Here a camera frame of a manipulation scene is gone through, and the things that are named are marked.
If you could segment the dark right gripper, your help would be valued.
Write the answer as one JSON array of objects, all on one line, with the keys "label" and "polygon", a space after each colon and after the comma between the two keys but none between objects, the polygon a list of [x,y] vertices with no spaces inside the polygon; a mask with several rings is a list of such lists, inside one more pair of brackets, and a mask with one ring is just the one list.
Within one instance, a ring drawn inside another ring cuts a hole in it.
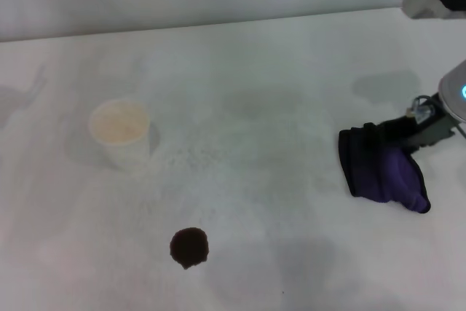
[{"label": "dark right gripper", "polygon": [[415,97],[409,109],[411,117],[387,120],[378,125],[384,141],[398,143],[404,154],[413,154],[422,147],[434,146],[454,136],[456,120],[443,106],[439,95]]}]

